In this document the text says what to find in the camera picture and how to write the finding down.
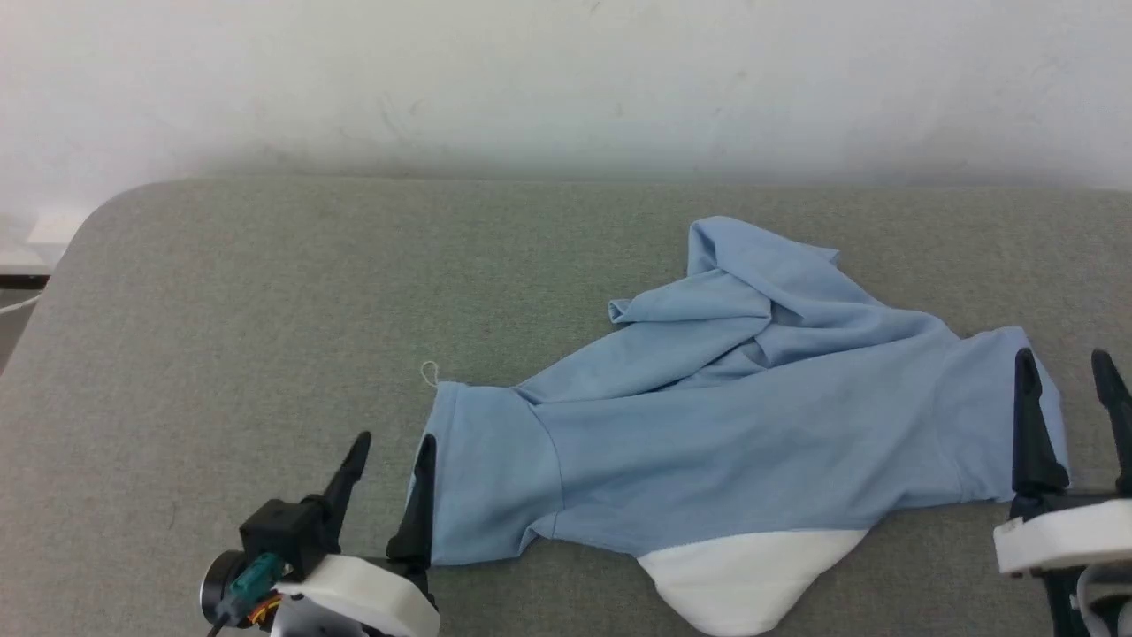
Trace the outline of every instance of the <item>wall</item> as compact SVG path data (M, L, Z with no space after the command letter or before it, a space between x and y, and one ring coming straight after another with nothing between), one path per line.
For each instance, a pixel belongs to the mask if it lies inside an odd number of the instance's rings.
M1129 188L1130 33L1100 0L0 0L0 215L233 171Z

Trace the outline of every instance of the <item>wire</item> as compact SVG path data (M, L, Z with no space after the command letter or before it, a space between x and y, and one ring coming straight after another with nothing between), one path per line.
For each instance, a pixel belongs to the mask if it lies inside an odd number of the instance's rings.
M212 630L208 631L208 637L216 637L217 635L220 635L220 629L224 628L225 623L228 623L228 616L226 614L220 616L220 619L217 619L216 623L213 625Z
M8 307L0 307L0 316L3 316L5 313L11 313L12 311L16 311L17 309L20 309L22 307L27 307L29 304L35 304L35 301L40 300L41 295L43 295L42 292L33 295L29 299L22 300L22 301L15 303L15 304L9 304Z
M250 621L251 623L259 623L260 621L267 619L267 612L271 611L272 609L278 608L280 602L282 601L283 599L280 597L278 595L268 599L266 602L260 604L256 610L251 611L251 614L248 616L248 621Z

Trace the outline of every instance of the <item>loose thread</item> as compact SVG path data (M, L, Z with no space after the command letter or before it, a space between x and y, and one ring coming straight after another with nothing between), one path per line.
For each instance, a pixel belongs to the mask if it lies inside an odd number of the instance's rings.
M428 378L427 372L429 365L432 367L431 379ZM424 382L428 384L430 388L436 389L440 387L440 367L436 364L436 361L426 361L424 363L421 363L421 378L424 379Z

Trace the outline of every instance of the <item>crumpled fabric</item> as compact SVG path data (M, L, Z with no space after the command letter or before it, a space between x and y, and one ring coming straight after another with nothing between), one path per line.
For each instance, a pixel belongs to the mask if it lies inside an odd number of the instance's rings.
M889 511L1010 500L1026 334L961 339L837 257L704 218L685 277L610 301L623 329L515 387L439 384L434 563L537 536L628 553L701 630L752 635Z

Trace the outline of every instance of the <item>gray fabric surface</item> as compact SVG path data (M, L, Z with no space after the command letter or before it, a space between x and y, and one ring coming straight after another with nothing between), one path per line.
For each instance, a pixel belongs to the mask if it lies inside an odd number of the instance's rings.
M345 179L183 181L103 206L0 377L0 626L198 636L209 561L271 497L375 433L343 546L394 531L432 390L508 385L610 332L606 301L681 273L711 214L837 247L882 300L960 335L1023 326L1064 394L1078 482L1115 459L1089 351L1132 373L1132 198ZM892 516L780 635L1044 635L997 575L1000 506ZM449 636L694 635L627 557L538 542L434 571Z

